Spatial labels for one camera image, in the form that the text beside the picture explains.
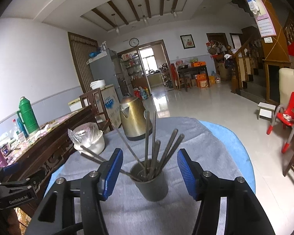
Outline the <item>dark metal chopstick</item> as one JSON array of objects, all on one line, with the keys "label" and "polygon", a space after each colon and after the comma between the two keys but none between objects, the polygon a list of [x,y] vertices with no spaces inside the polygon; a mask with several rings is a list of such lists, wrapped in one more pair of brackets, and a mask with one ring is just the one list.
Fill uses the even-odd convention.
[{"label": "dark metal chopstick", "polygon": [[161,168],[161,166],[163,165],[163,163],[165,161],[165,158],[166,158],[166,156],[167,156],[167,154],[168,154],[168,152],[169,152],[169,150],[170,150],[170,148],[171,148],[171,146],[172,146],[172,144],[173,144],[173,142],[175,140],[175,137],[176,137],[177,133],[178,133],[178,129],[174,129],[172,134],[171,134],[171,137],[170,137],[170,139],[168,141],[168,144],[167,144],[167,146],[166,146],[166,148],[165,148],[165,150],[163,152],[160,163],[158,165],[158,172],[160,172],[160,168]]},{"label": "dark metal chopstick", "polygon": [[161,145],[161,141],[160,140],[156,140],[155,141],[155,148],[154,148],[153,169],[152,169],[151,172],[149,171],[148,180],[151,180],[153,178],[153,174],[154,174],[154,171],[155,171],[155,166],[157,164],[157,158],[158,158],[158,153],[159,153],[160,145]]},{"label": "dark metal chopstick", "polygon": [[184,134],[180,134],[176,142],[174,143],[173,147],[169,150],[168,154],[166,155],[163,164],[160,166],[160,172],[163,170],[167,162],[170,160],[174,152],[177,150],[183,139],[185,138]]}]

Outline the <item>grey perforated utensil holder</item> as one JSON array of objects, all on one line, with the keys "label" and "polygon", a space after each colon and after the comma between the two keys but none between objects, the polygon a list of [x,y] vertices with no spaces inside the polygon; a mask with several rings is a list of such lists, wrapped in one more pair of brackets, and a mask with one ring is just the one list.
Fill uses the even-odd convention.
[{"label": "grey perforated utensil holder", "polygon": [[139,164],[136,164],[131,168],[130,174],[139,178],[139,180],[132,179],[132,181],[134,181],[135,186],[147,201],[158,202],[167,196],[168,183],[163,171],[155,178],[144,181],[144,170]]}]

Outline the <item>white bowl with plastic bag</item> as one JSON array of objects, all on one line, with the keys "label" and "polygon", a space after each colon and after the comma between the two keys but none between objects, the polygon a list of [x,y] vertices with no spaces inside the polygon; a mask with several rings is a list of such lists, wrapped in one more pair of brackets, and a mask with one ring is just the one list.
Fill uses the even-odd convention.
[{"label": "white bowl with plastic bag", "polygon": [[105,141],[103,131],[93,122],[88,122],[76,127],[74,130],[68,129],[68,136],[74,144],[74,149],[90,155],[83,148],[89,149],[92,153],[100,154],[104,151]]}]

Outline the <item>blue table underlay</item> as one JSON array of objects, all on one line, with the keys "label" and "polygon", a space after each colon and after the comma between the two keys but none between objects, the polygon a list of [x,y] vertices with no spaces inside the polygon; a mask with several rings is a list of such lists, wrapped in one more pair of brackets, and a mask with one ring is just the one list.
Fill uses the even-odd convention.
[{"label": "blue table underlay", "polygon": [[226,150],[236,163],[248,185],[251,187],[253,192],[256,193],[256,183],[252,161],[245,146],[239,140],[237,135],[222,125],[201,120],[200,123],[202,123],[218,140],[224,144]]}]

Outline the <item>dark carved wooden sideboard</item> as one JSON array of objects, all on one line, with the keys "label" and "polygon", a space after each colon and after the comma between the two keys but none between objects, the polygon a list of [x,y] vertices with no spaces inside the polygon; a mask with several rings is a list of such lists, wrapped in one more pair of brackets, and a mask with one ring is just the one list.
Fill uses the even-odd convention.
[{"label": "dark carved wooden sideboard", "polygon": [[95,118],[90,106],[62,117],[55,127],[26,147],[24,152],[13,162],[17,162],[21,168],[16,173],[5,177],[4,182],[23,180],[40,168],[45,168],[47,172],[40,185],[40,190],[37,192],[37,199],[19,206],[27,215],[33,216],[46,192],[51,175],[74,152],[67,130],[94,121]]}]

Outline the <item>clear plastic water bottle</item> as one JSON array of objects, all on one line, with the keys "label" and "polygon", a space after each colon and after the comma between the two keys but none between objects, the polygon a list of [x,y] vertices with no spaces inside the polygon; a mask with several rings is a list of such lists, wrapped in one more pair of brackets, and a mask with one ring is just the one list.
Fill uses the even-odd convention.
[{"label": "clear plastic water bottle", "polygon": [[15,119],[13,119],[13,124],[14,124],[14,128],[13,128],[13,137],[14,138],[18,138],[18,135],[20,134],[20,128],[18,126],[18,123]]}]

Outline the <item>gold electric kettle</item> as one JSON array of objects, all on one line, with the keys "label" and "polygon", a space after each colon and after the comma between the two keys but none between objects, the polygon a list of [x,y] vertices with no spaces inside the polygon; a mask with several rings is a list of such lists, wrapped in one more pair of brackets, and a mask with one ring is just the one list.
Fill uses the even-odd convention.
[{"label": "gold electric kettle", "polygon": [[146,135],[146,109],[143,102],[129,93],[124,94],[120,103],[120,119],[125,136],[138,141]]}]

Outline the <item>white chest freezer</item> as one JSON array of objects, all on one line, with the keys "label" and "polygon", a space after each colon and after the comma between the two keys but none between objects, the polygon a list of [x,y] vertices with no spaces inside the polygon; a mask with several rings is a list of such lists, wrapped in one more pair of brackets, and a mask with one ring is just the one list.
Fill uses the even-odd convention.
[{"label": "white chest freezer", "polygon": [[[101,90],[101,93],[103,96],[104,105],[112,124],[114,124],[116,127],[119,127],[122,122],[120,119],[119,98],[117,96],[115,87],[113,84],[107,85],[103,90]],[[80,97],[70,101],[68,105],[71,112],[82,109]]]}]

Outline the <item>wooden chair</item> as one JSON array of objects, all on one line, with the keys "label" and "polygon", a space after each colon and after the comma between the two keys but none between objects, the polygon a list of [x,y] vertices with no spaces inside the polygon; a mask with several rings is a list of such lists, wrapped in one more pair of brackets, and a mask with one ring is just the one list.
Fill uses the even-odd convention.
[{"label": "wooden chair", "polygon": [[80,96],[82,107],[90,106],[91,112],[96,120],[98,128],[105,132],[107,129],[113,130],[111,119],[104,105],[100,88],[86,92]]}]

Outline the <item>green thermos flask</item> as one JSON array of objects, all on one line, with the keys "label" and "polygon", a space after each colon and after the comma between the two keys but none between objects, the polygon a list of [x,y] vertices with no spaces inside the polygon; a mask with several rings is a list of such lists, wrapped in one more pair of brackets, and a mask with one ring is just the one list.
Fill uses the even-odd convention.
[{"label": "green thermos flask", "polygon": [[20,98],[17,116],[29,135],[35,134],[40,130],[31,103],[25,97]]}]

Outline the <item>white basin on freezer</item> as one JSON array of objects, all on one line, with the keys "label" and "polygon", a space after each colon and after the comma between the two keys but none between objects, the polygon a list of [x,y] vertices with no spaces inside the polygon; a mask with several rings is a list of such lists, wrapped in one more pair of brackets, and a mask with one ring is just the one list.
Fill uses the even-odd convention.
[{"label": "white basin on freezer", "polygon": [[90,88],[92,90],[100,89],[103,90],[106,86],[105,80],[96,80],[90,83]]}]

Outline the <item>small white step stool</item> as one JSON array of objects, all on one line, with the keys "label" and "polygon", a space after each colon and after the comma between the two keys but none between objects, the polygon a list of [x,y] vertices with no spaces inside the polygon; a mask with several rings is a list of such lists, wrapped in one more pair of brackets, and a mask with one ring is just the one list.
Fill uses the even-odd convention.
[{"label": "small white step stool", "polygon": [[258,112],[258,119],[259,118],[267,118],[272,119],[276,110],[275,105],[271,105],[264,102],[259,102],[258,104],[259,112]]}]

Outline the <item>grey refrigerator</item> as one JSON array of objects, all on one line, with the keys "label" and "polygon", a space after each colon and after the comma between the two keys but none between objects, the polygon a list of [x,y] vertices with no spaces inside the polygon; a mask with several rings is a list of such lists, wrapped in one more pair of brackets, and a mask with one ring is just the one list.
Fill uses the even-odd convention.
[{"label": "grey refrigerator", "polygon": [[101,52],[90,58],[88,65],[94,80],[105,80],[106,85],[113,84],[119,100],[124,94],[134,94],[128,71],[115,51],[107,49]]}]

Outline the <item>red child chair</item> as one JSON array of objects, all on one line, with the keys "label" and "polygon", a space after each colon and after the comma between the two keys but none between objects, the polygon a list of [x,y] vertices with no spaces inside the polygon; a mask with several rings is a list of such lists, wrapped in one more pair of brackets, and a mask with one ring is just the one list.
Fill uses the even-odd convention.
[{"label": "red child chair", "polygon": [[272,132],[276,119],[280,120],[280,122],[283,125],[283,129],[285,129],[287,126],[291,128],[290,135],[288,136],[286,143],[281,149],[282,154],[284,154],[287,152],[292,141],[292,138],[294,136],[294,92],[292,92],[290,95],[288,105],[279,105],[277,107],[271,120],[271,124],[267,129],[267,135],[269,135]]}]

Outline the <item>beige sofa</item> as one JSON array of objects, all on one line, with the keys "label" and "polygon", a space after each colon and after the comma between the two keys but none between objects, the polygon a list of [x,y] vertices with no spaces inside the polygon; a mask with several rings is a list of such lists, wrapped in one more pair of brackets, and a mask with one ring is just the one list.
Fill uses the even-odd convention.
[{"label": "beige sofa", "polygon": [[281,68],[279,70],[279,104],[287,105],[292,92],[294,92],[294,69]]}]

